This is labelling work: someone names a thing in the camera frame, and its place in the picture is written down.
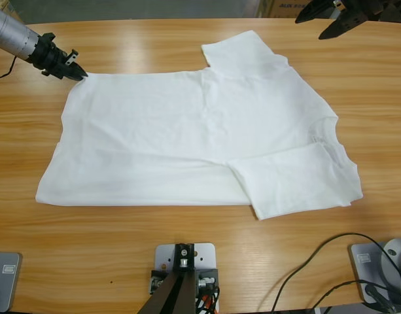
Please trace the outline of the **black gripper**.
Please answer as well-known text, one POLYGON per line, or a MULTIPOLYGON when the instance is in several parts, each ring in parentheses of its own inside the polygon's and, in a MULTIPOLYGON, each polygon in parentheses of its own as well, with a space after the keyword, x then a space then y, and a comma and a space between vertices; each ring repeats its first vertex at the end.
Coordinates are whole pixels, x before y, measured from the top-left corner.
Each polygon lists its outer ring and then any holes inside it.
POLYGON ((78 52, 76 50, 66 54, 52 41, 38 40, 34 51, 29 56, 29 63, 41 70, 43 75, 81 81, 88 74, 80 65, 75 63, 77 57, 78 52))
POLYGON ((334 9, 341 13, 319 35, 320 40, 339 37, 367 20, 401 20, 401 1, 312 0, 300 11, 295 23, 329 18, 334 9))

